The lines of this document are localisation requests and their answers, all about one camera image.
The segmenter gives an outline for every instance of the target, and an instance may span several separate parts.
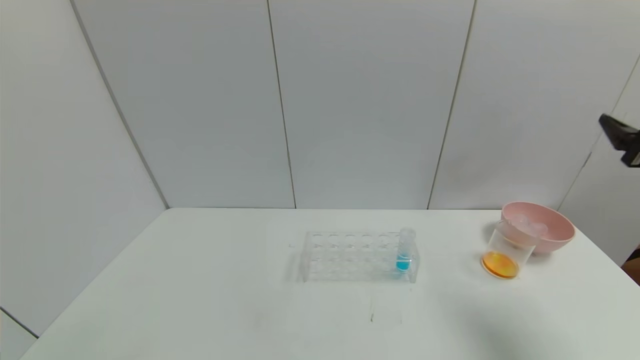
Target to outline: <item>white wall panel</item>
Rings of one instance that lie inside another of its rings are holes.
[[[612,115],[640,128],[640,67],[637,65]],[[625,166],[620,161],[623,154],[613,149],[606,135],[601,135],[560,207],[560,211],[618,265],[622,265],[640,243],[640,169]]]
[[[169,206],[294,206],[266,0],[75,3]]]
[[[2,7],[0,303],[41,334],[164,205],[70,3]]]
[[[271,0],[299,208],[424,209],[473,0]]]
[[[0,313],[0,359],[18,360],[36,342],[30,333],[14,322],[5,313]]]
[[[640,3],[478,0],[430,208],[557,208],[640,53]]]

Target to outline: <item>white table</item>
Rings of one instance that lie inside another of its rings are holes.
[[[479,256],[494,210],[171,209],[24,360],[631,359],[640,288],[582,233],[519,279]],[[307,231],[413,227],[415,284],[307,282]]]

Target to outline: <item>blue liquid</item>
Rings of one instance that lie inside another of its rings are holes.
[[[411,264],[411,258],[408,256],[398,255],[396,258],[396,268],[402,272],[409,270],[409,265]]]

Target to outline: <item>bowl rim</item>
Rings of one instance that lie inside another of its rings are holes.
[[[504,217],[504,208],[506,208],[506,207],[507,207],[507,205],[517,204],[517,203],[522,203],[522,204],[532,204],[532,205],[541,206],[542,208],[546,208],[546,209],[548,209],[548,210],[551,210],[551,211],[553,211],[554,213],[556,213],[556,214],[560,215],[561,217],[563,217],[563,218],[564,218],[567,222],[569,222],[569,224],[571,224],[571,226],[573,227],[573,234],[572,234],[572,235],[571,235],[571,237],[570,237],[570,238],[568,238],[567,240],[553,240],[553,239],[548,239],[548,238],[546,238],[546,237],[544,237],[544,236],[541,236],[541,239],[542,239],[542,240],[552,241],[552,242],[554,242],[554,243],[566,243],[566,242],[569,242],[569,241],[573,240],[573,238],[575,237],[575,233],[576,233],[576,231],[575,231],[575,230],[576,230],[576,228],[575,228],[575,225],[573,224],[573,222],[571,222],[571,220],[569,220],[566,216],[562,215],[558,210],[554,210],[554,209],[552,209],[552,208],[550,208],[550,207],[548,207],[548,206],[544,206],[544,205],[541,205],[541,204],[537,204],[537,203],[535,203],[535,202],[531,202],[531,201],[511,201],[511,202],[507,202],[505,205],[503,205],[503,206],[502,206],[502,209],[500,209],[500,214]]]

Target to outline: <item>pink bowl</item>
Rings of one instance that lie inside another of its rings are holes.
[[[534,250],[537,254],[546,254],[565,246],[575,236],[573,224],[556,210],[532,202],[514,201],[502,207],[502,219],[511,220],[523,214],[530,222],[545,224],[547,233],[542,236]]]

